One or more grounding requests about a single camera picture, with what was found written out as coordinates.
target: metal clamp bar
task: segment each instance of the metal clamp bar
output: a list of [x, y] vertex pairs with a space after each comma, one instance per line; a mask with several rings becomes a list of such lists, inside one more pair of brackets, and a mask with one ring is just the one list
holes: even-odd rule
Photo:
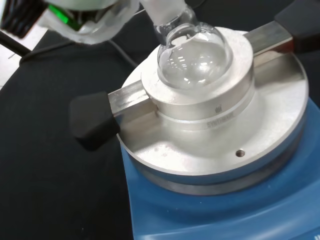
[[252, 45], [254, 56], [275, 50], [281, 53], [292, 52], [293, 37], [279, 23], [272, 21], [244, 35]]
[[120, 124], [154, 111], [157, 107], [147, 95], [141, 80], [108, 94], [113, 116]]

